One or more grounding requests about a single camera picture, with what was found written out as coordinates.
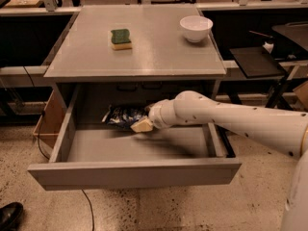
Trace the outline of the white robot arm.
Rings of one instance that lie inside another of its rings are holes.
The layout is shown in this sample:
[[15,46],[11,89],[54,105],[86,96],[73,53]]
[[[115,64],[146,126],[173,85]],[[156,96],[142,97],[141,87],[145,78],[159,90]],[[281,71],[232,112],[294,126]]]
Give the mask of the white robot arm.
[[214,123],[235,134],[298,159],[285,202],[281,231],[308,231],[308,114],[214,101],[186,90],[159,101],[148,116],[133,123],[135,132],[175,125]]

